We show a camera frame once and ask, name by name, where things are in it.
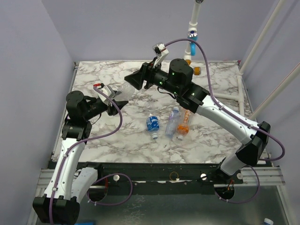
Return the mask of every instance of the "bottle label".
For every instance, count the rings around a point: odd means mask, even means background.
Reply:
[[[148,131],[156,131],[159,129],[158,118],[151,116],[146,120]]]
[[[183,123],[188,123],[188,118],[191,115],[191,111],[185,110],[184,117],[183,117]]]
[[[173,115],[174,115],[174,113],[173,113],[173,111],[172,111],[172,112],[170,113],[169,120],[172,119]]]

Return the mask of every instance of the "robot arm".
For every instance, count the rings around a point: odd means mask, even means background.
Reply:
[[[156,67],[153,65],[154,61],[143,63],[140,70],[126,76],[125,80],[138,90],[142,88],[143,81],[146,81],[145,89],[156,85],[173,93],[180,106],[214,121],[241,142],[242,146],[220,164],[216,171],[218,176],[226,180],[245,165],[257,164],[268,142],[267,135],[245,126],[222,111],[226,106],[221,104],[219,108],[206,89],[192,82],[193,69],[185,60],[172,60],[168,73],[161,70],[161,65]],[[257,124],[255,121],[244,118],[227,107],[226,109],[240,119],[247,120],[247,123],[251,124],[251,126],[260,128],[268,133],[270,132],[268,123]]]
[[[114,98],[116,91],[110,86],[99,86],[99,90],[108,97]],[[109,115],[116,115],[116,108],[102,95],[98,98],[84,96],[80,91],[72,91],[67,97],[68,116],[62,129],[62,144],[58,162],[56,164],[51,181],[46,188],[43,197],[36,197],[33,201],[33,208],[43,223],[49,223],[49,204],[53,194],[53,184],[57,180],[55,188],[52,217],[55,223],[74,224],[79,215],[79,203],[89,190],[90,186],[101,177],[98,170],[94,168],[83,168],[79,176],[74,180],[74,175],[80,155],[85,148],[86,142],[76,145],[69,153],[68,149],[80,140],[89,137],[91,131],[90,119],[107,112]],[[128,101],[115,101],[121,109]]]

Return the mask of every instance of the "screw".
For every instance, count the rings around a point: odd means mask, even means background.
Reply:
[[[113,180],[114,180],[115,182],[117,182],[118,180],[120,180],[120,176],[119,176],[119,175],[114,175],[114,176],[113,176]]]
[[[243,179],[243,174],[238,173],[238,174],[236,175],[236,177],[237,177],[239,180],[241,180],[241,179]]]
[[[201,178],[202,180],[206,180],[206,179],[207,179],[207,176],[206,176],[206,174],[202,173],[202,174],[200,175],[200,178]]]

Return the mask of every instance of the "gray floor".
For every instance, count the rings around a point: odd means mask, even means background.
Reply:
[[[234,200],[245,200],[255,187],[236,188]],[[108,196],[118,202],[124,196]],[[221,202],[215,195],[134,195],[120,206],[94,206],[83,199],[80,222],[96,225],[261,225],[264,218],[274,225],[287,225],[276,187],[262,187],[247,204]]]

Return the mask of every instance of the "blue-labeled water bottle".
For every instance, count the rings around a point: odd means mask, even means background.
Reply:
[[[180,113],[179,108],[176,106],[170,113],[167,127],[165,129],[165,136],[172,139],[179,123]]]
[[[159,130],[159,122],[158,122],[157,116],[154,116],[153,104],[150,102],[146,102],[145,107],[147,108],[148,113],[149,113],[149,117],[146,120],[147,130],[153,139],[157,139],[158,138],[158,130]]]

